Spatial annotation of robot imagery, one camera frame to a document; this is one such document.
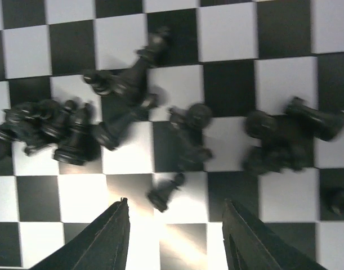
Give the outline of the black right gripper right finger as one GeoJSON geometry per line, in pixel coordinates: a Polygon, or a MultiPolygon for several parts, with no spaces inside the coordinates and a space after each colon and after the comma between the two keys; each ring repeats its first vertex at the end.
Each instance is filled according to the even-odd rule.
{"type": "Polygon", "coordinates": [[[228,269],[324,269],[322,265],[285,243],[237,201],[224,201],[222,233],[228,269]]]}

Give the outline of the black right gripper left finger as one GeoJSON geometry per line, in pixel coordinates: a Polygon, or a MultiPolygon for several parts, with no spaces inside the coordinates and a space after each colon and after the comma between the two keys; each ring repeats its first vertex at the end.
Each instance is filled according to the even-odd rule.
{"type": "Polygon", "coordinates": [[[125,269],[129,233],[129,207],[124,197],[32,269],[125,269]]]}

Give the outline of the black king piece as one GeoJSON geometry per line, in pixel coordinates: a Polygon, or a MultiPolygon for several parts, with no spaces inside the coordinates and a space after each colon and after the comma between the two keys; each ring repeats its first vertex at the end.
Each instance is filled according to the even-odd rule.
{"type": "Polygon", "coordinates": [[[167,26],[158,28],[149,34],[148,44],[136,51],[138,58],[128,69],[118,75],[108,74],[106,85],[98,90],[100,96],[114,94],[128,105],[139,102],[141,86],[147,70],[157,66],[159,59],[168,49],[171,40],[171,29],[167,26]]]}

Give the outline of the black pawn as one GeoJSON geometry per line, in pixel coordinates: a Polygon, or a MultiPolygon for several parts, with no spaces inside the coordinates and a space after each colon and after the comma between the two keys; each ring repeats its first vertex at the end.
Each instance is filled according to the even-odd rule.
{"type": "Polygon", "coordinates": [[[162,181],[146,193],[146,197],[155,209],[163,213],[168,209],[168,202],[173,191],[185,184],[185,175],[177,173],[173,179],[162,181]]]}

